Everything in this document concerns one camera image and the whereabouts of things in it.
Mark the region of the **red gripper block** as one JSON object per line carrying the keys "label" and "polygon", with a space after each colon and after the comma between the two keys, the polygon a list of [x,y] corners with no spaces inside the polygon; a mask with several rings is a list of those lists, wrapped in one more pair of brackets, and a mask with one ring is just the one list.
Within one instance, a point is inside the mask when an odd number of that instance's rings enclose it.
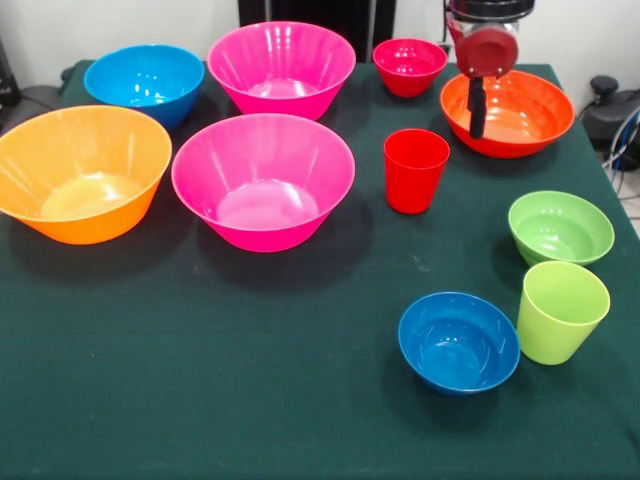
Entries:
{"label": "red gripper block", "polygon": [[481,139],[487,113],[482,77],[500,77],[514,67],[519,53],[517,39],[503,26],[479,25],[475,30],[456,34],[454,46],[459,70],[472,77],[467,99],[469,134]]}

